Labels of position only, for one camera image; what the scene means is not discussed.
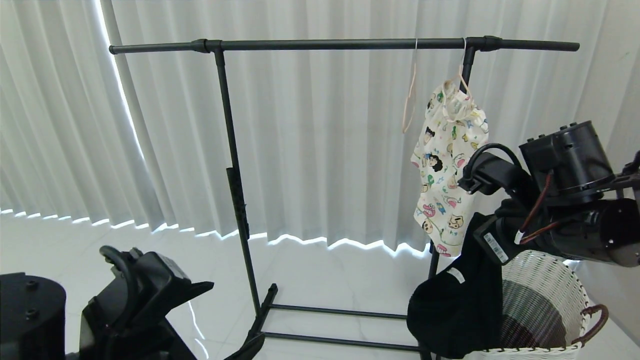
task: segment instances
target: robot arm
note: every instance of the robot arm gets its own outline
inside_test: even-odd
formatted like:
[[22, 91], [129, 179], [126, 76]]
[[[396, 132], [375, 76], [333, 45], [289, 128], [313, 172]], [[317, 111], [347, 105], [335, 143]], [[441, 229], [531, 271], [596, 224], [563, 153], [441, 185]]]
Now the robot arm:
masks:
[[[512, 163], [486, 150], [501, 149]], [[640, 265], [640, 151], [615, 174], [591, 122], [573, 123], [520, 146], [527, 173], [502, 144], [478, 149], [459, 186], [510, 199], [469, 229], [491, 258], [506, 264], [527, 249], [568, 259]], [[631, 188], [634, 199], [624, 198]], [[616, 199], [603, 199], [616, 192]]]

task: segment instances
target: brown handle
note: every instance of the brown handle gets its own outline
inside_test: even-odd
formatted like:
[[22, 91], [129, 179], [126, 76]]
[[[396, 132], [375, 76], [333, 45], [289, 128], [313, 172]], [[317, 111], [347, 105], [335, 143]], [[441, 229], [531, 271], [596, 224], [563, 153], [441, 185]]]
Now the brown handle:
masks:
[[600, 330], [602, 330], [602, 328], [604, 327], [604, 324], [606, 324], [607, 320], [609, 319], [609, 309], [607, 309], [606, 306], [602, 304], [590, 306], [590, 307], [587, 307], [585, 310], [582, 310], [581, 314], [593, 315], [598, 311], [601, 312], [598, 322], [592, 328], [590, 328], [589, 331], [587, 331], [583, 336], [577, 338], [576, 340], [573, 340], [571, 342], [571, 345], [575, 343], [582, 343], [582, 346], [584, 346], [584, 344], [586, 344], [589, 340], [593, 339], [593, 337], [596, 336], [596, 334], [598, 334]]

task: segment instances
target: tiled floor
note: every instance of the tiled floor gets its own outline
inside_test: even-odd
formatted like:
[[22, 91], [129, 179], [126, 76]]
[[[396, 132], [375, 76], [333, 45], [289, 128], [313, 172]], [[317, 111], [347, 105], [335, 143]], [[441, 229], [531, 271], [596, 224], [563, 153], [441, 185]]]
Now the tiled floor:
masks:
[[[199, 359], [224, 359], [236, 351], [253, 322], [253, 307], [237, 236], [166, 229], [150, 234], [129, 225], [112, 229], [70, 220], [0, 217], [0, 273], [26, 272], [48, 277], [67, 290], [67, 351], [78, 348], [80, 312], [107, 285], [112, 274], [98, 254], [102, 245], [120, 250], [135, 246], [175, 260], [194, 281], [214, 281], [214, 289], [174, 309], [169, 321]], [[378, 247], [362, 250], [324, 242], [282, 240], [250, 242], [261, 298], [277, 282], [280, 304], [405, 313], [415, 287], [425, 278], [429, 256], [408, 250], [390, 255]], [[404, 322], [272, 311], [265, 331], [295, 332], [414, 345]], [[267, 339], [256, 359], [398, 359], [418, 360], [414, 353]], [[637, 347], [613, 322], [582, 351], [581, 360], [640, 359]]]

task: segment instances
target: basket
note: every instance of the basket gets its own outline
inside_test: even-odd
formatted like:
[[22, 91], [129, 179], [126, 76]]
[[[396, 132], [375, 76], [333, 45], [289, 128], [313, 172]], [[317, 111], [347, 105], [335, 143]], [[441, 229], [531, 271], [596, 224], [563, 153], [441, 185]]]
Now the basket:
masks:
[[[538, 251], [522, 252], [502, 268], [502, 292], [500, 342], [505, 347], [475, 351], [465, 360], [577, 359], [609, 318], [604, 305], [589, 307], [574, 272]], [[597, 312], [600, 318], [589, 328]]]

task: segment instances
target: black clothes rack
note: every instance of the black clothes rack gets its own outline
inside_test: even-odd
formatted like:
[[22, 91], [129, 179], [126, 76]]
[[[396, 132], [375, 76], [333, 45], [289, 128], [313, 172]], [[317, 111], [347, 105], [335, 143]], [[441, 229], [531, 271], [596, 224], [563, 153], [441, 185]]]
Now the black clothes rack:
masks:
[[[328, 309], [324, 307], [293, 306], [284, 304], [274, 304], [278, 286], [274, 283], [269, 287], [267, 295], [260, 304], [253, 263], [249, 251], [249, 223], [246, 217], [244, 193], [240, 176], [240, 166], [236, 145], [236, 134], [234, 132], [234, 122], [231, 113], [231, 103], [229, 99], [229, 89], [227, 86], [227, 72], [225, 70], [225, 51], [264, 51], [264, 50], [358, 50], [358, 49], [464, 49], [463, 58], [463, 79], [468, 83], [471, 74], [471, 67], [474, 63], [476, 51], [494, 51], [498, 49], [527, 49], [527, 50], [550, 50], [550, 51], [577, 51], [580, 44], [573, 42], [551, 42], [537, 40], [504, 40], [498, 37], [468, 37], [468, 38], [405, 38], [405, 39], [360, 39], [360, 40], [194, 40], [192, 42], [181, 42], [173, 44], [146, 44], [146, 45], [118, 45], [109, 46], [111, 54], [124, 53], [153, 53], [162, 51], [196, 51], [199, 53], [214, 53], [216, 66], [218, 68], [218, 79], [220, 81], [220, 91], [222, 93], [222, 105], [224, 109], [225, 122], [227, 125], [227, 136], [231, 150], [232, 166], [227, 169], [227, 178], [231, 189], [231, 197], [236, 213], [240, 244], [242, 246], [244, 263], [246, 265], [247, 276], [253, 308], [255, 310], [255, 321], [248, 332], [247, 340], [254, 338], [262, 332], [262, 327], [270, 310], [305, 311], [312, 313], [325, 313], [333, 315], [366, 316], [371, 318], [384, 318], [393, 320], [405, 320], [406, 315], [372, 313], [368, 311], [352, 311], [343, 309]], [[432, 253], [429, 278], [436, 274], [438, 267], [438, 252], [433, 252], [433, 243], [430, 248]], [[267, 338], [278, 338], [284, 340], [314, 341], [318, 343], [330, 343], [339, 345], [356, 345], [361, 347], [382, 348], [390, 350], [407, 350], [419, 352], [421, 358], [426, 356], [431, 358], [428, 349], [421, 346], [398, 345], [390, 343], [376, 343], [370, 341], [356, 341], [335, 338], [320, 338], [317, 336], [305, 336], [299, 334], [283, 334], [279, 332], [265, 332]]]

